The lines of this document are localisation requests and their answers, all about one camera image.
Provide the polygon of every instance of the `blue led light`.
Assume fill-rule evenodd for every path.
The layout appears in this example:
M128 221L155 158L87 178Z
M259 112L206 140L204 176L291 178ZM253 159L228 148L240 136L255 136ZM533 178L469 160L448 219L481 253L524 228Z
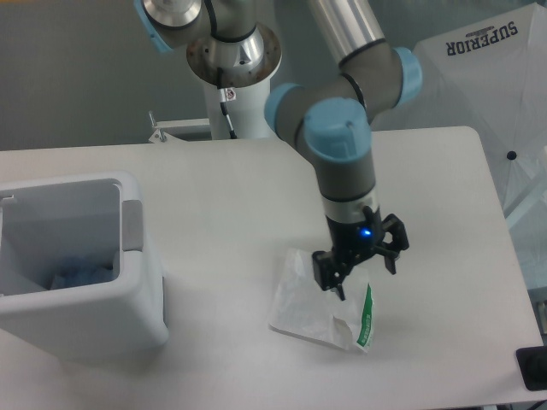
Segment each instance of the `blue led light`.
M369 231L367 228L363 228L359 231L362 237L370 237L373 233Z

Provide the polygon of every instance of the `robotic arm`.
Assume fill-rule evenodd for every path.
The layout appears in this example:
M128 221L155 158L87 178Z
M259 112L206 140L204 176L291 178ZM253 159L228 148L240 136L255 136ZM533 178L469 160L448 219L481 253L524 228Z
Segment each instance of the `robotic arm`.
M256 25L254 0L135 2L152 40L160 37L165 47L193 42L187 49L192 70L219 89L226 82L257 84L279 65L279 43ZM315 280L343 300L342 283L354 266L378 254L395 273L395 260L409 247L403 222L394 214L380 216L368 123L420 92L421 67L409 50L389 46L367 0L309 0L309 7L340 75L314 89L278 87L264 117L315 168L332 238L330 251L313 253Z
M341 74L316 89L280 86L265 116L315 168L332 239L329 252L313 253L315 280L343 300L342 283L354 266L378 254L395 274L395 260L409 247L403 222L380 216L368 122L420 92L421 67L409 50L391 49L368 2L309 0L309 6Z

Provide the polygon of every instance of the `gray wall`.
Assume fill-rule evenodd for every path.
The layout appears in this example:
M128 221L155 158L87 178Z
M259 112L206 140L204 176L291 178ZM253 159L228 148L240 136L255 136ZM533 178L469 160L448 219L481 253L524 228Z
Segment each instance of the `gray wall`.
M258 1L285 50L274 85L336 74L303 0ZM371 0L390 42L408 47L526 3ZM142 143L149 109L157 120L205 115L184 50L158 55L131 0L0 3L0 85L0 150Z

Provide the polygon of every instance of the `white umbrella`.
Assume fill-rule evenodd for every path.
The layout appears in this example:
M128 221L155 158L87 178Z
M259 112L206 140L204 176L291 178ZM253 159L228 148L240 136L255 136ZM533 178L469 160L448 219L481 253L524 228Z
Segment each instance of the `white umbrella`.
M381 114L373 129L471 126L480 135L500 203L511 208L543 169L538 156L547 145L547 9L531 4L421 41L414 53L424 71L422 93ZM536 204L511 234L528 286L547 285L545 203Z

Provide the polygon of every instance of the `black cable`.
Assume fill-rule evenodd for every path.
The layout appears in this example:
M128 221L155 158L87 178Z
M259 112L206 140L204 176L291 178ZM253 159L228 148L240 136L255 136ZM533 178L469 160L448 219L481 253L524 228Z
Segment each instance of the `black cable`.
M220 67L216 69L216 88L217 90L222 89L222 74L224 73L224 70ZM235 130L233 129L232 119L230 118L230 114L228 113L228 107L226 106L225 102L221 101L221 111L222 115L224 115L224 118L226 118L226 123L228 124L228 130L230 132L230 139L238 139L238 136L236 135Z
M529 407L527 410L536 410L537 408L540 408L541 406L543 406L546 402L547 400L538 401L536 404Z

